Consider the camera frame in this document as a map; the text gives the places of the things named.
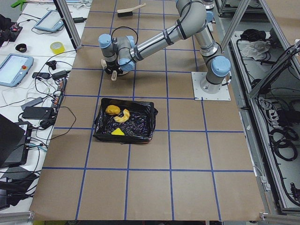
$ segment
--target black cup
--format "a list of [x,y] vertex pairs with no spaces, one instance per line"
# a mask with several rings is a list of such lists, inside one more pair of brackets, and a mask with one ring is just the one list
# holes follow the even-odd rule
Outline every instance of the black cup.
[[15,49],[21,53],[24,53],[27,51],[27,46],[26,44],[19,44],[15,47]]

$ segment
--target yellow tape roll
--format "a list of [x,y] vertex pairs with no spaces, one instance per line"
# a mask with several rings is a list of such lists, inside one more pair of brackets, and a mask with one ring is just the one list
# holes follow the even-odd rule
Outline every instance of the yellow tape roll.
[[53,42],[50,45],[50,48],[51,48],[51,50],[54,54],[60,54],[60,53],[63,53],[65,51],[64,45],[59,41]]

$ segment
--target black tray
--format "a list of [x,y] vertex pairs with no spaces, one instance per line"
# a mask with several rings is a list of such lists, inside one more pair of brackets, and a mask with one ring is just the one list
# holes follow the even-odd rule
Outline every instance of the black tray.
[[[114,116],[105,113],[105,109],[109,105],[118,106],[121,112],[128,109],[130,112],[129,120],[124,123],[113,122]],[[95,120],[94,137],[103,142],[148,143],[153,137],[157,113],[153,102],[103,98]],[[111,132],[116,128],[120,128],[125,136],[112,135]]]

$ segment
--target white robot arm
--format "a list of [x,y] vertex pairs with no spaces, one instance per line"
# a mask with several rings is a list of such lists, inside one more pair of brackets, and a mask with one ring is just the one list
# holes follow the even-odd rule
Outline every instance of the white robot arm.
[[106,61],[105,71],[122,74],[134,69],[135,63],[153,53],[194,35],[201,46],[208,73],[201,81],[201,88],[208,93],[217,93],[224,77],[230,71],[230,61],[221,56],[221,49],[207,26],[206,7],[212,0],[177,0],[180,18],[175,24],[156,36],[136,45],[132,36],[112,38],[109,34],[99,37],[99,45]]

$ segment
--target blue joint cap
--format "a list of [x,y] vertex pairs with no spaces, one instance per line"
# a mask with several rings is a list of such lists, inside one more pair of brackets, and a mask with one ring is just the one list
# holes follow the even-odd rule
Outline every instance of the blue joint cap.
[[100,48],[107,48],[112,43],[112,37],[109,34],[101,34],[98,38]]
[[230,61],[224,56],[217,56],[212,60],[211,70],[218,77],[225,77],[231,68]]
[[121,70],[127,72],[131,71],[135,67],[135,63],[131,61],[130,59],[120,59],[119,60],[120,68]]
[[211,11],[206,11],[206,21],[210,23],[214,19],[214,13]]
[[135,39],[133,36],[126,36],[131,44],[131,47],[133,48],[135,46]]

